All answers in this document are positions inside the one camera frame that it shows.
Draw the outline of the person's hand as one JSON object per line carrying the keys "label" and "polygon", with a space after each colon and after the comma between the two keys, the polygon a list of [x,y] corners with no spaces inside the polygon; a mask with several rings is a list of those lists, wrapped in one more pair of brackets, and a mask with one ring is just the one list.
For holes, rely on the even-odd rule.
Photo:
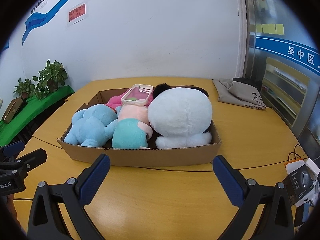
{"label": "person's hand", "polygon": [[21,224],[17,219],[17,212],[14,206],[14,195],[10,194],[5,197],[5,204],[7,206],[7,209],[9,210],[11,216],[13,217],[14,221],[18,225],[18,228],[21,229]]}

